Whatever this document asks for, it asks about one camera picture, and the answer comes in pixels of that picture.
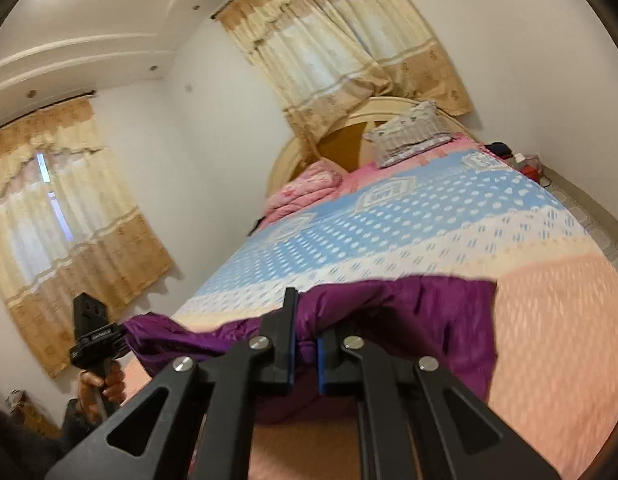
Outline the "person's left hand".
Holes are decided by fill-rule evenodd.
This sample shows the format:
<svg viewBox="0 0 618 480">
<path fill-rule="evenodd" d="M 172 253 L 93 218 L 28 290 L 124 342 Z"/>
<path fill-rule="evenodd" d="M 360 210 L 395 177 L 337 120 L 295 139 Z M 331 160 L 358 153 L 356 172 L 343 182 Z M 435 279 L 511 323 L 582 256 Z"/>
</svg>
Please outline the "person's left hand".
<svg viewBox="0 0 618 480">
<path fill-rule="evenodd" d="M 98 376 L 88 370 L 80 373 L 78 379 L 79 411 L 91 422 L 102 422 L 99 410 L 99 399 L 113 404 L 122 404 L 126 399 L 125 374 L 117 361 L 111 362 L 110 371 L 105 377 Z"/>
</svg>

